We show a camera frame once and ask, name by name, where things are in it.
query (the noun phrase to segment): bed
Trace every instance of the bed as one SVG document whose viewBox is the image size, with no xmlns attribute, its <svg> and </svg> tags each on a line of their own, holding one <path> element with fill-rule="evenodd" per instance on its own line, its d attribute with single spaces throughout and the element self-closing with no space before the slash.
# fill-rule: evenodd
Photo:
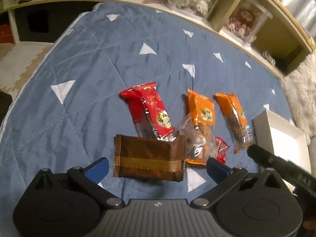
<svg viewBox="0 0 316 237">
<path fill-rule="evenodd" d="M 252 119 L 267 106 L 292 119 L 279 81 L 229 43 L 166 12 L 124 2 L 97 4 L 57 40 L 1 125 L 0 236 L 17 236 L 13 209 L 44 167 L 66 172 L 107 157 L 110 173 L 101 185 L 126 202 L 190 202 L 216 185 L 199 167 L 188 167 L 180 183 L 112 177 L 114 136 L 137 136 L 119 92 L 151 81 L 157 82 L 173 126 L 187 113 L 187 89 L 209 98 L 236 93 L 253 133 Z M 233 153 L 217 103 L 215 114 L 215 134 L 231 145 L 226 164 L 257 172 L 245 150 Z"/>
</svg>

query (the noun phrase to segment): white box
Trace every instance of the white box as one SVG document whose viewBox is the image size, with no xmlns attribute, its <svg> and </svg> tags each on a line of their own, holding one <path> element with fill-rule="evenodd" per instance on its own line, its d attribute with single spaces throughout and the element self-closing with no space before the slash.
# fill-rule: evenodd
<svg viewBox="0 0 316 237">
<path fill-rule="evenodd" d="M 269 110 L 255 117 L 253 124 L 261 148 L 311 173 L 308 146 L 302 130 Z"/>
</svg>

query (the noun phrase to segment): white fluffy fabric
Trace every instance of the white fluffy fabric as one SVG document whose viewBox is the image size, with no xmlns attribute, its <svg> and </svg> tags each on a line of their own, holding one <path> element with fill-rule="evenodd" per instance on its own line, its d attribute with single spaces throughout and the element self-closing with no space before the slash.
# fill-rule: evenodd
<svg viewBox="0 0 316 237">
<path fill-rule="evenodd" d="M 281 80 L 293 119 L 307 143 L 316 135 L 316 51 Z"/>
</svg>

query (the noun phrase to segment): beige carpet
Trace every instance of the beige carpet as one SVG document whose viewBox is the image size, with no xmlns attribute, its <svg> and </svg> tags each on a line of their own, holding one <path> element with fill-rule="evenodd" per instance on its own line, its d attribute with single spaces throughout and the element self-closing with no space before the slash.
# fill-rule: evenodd
<svg viewBox="0 0 316 237">
<path fill-rule="evenodd" d="M 40 42 L 1 43 L 0 90 L 15 99 L 52 45 Z"/>
</svg>

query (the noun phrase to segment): curtain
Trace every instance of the curtain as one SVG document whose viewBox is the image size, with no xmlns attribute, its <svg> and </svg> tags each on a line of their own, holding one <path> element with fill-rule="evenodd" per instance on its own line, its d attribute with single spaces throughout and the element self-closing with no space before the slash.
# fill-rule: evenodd
<svg viewBox="0 0 316 237">
<path fill-rule="evenodd" d="M 316 39 L 316 1 L 279 0 L 294 16 L 306 34 Z"/>
</svg>

